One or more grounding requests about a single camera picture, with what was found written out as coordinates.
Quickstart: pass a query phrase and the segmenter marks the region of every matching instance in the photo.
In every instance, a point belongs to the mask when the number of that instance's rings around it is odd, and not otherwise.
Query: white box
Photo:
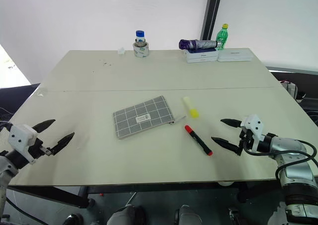
[[[188,63],[198,63],[198,62],[208,62],[208,61],[216,61],[218,56],[214,57],[204,57],[204,58],[196,58],[196,59],[187,59]]]
[[[185,58],[188,63],[216,61],[219,52],[214,49],[185,50]]]
[[[251,61],[253,54],[249,49],[224,49],[219,51],[218,61]]]

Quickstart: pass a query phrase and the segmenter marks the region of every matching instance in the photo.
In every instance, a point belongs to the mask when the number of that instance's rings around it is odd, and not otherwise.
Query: black cable
[[[9,112],[8,110],[4,109],[3,107],[0,107],[0,109],[2,109],[3,111],[6,111],[7,113],[9,113],[9,114],[11,114],[11,115],[13,115],[13,114],[14,114],[14,113]]]
[[[39,220],[39,219],[37,219],[36,217],[34,217],[34,216],[32,216],[32,215],[26,213],[25,211],[23,211],[21,208],[19,208],[17,205],[15,205],[10,199],[7,198],[6,201],[7,201],[12,207],[14,207],[15,209],[17,209],[20,213],[22,213],[23,215],[26,215],[27,217],[29,217],[29,218],[31,218],[31,219],[37,221],[37,222],[40,223],[40,224],[48,225],[47,223],[43,222],[42,220]]]
[[[310,143],[308,143],[308,142],[301,141],[301,140],[298,140],[298,141],[301,142],[301,143],[307,144],[308,146],[310,146],[310,147],[313,149],[313,151],[314,151],[313,154],[312,154],[312,155],[309,155],[309,154],[307,154],[307,153],[305,153],[305,152],[302,152],[302,151],[299,151],[299,150],[283,150],[283,151],[276,151],[276,152],[265,152],[265,153],[259,152],[259,153],[254,153],[254,152],[250,152],[250,151],[247,150],[247,141],[246,141],[246,140],[243,140],[243,148],[244,148],[244,151],[245,151],[246,153],[248,153],[248,154],[250,154],[250,155],[255,155],[255,156],[278,155],[278,154],[286,154],[286,153],[298,153],[298,154],[303,154],[303,155],[307,156],[307,158],[305,158],[305,159],[298,160],[298,161],[295,161],[295,162],[291,162],[291,163],[282,165],[281,167],[278,167],[277,170],[276,170],[276,172],[275,172],[275,177],[276,177],[277,180],[279,180],[278,173],[279,173],[282,169],[284,169],[284,168],[286,168],[286,167],[288,167],[288,166],[290,166],[290,165],[300,164],[300,163],[306,162],[306,161],[308,161],[308,160],[312,160],[312,161],[315,163],[315,165],[318,167],[318,162],[315,160],[315,156],[316,156],[316,154],[317,154],[317,149],[316,149],[312,144],[310,144]]]

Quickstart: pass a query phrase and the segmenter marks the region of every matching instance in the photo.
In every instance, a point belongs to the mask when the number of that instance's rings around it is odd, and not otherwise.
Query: white table
[[[189,96],[200,113],[175,125],[162,125],[125,139],[116,138],[112,113],[163,95],[174,114],[187,115]],[[266,67],[251,62],[187,64],[180,50],[151,51],[143,59],[132,51],[70,51],[12,118],[35,125],[56,122],[39,136],[52,147],[75,136],[56,156],[26,166],[11,185],[118,185],[141,183],[267,180],[275,161],[237,156],[211,140],[239,142],[239,129],[220,122],[256,113],[272,132],[318,145],[317,127]],[[206,156],[187,134],[190,125],[214,154]],[[1,132],[1,149],[10,149]],[[314,175],[318,169],[310,162]]]

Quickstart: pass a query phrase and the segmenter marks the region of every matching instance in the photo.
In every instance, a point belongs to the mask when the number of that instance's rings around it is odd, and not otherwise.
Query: blue bottle cap
[[[136,31],[136,36],[138,36],[138,37],[144,37],[144,36],[145,36],[145,33],[144,33],[144,31],[142,31],[142,30],[137,30],[137,31]]]

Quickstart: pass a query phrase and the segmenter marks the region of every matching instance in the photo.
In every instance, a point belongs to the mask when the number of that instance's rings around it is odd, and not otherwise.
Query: table leg
[[[9,186],[8,189],[78,208],[87,208],[90,205],[87,195],[81,197],[50,186]]]
[[[88,198],[88,189],[89,187],[88,186],[81,186],[79,188],[79,196],[82,197],[82,198]]]

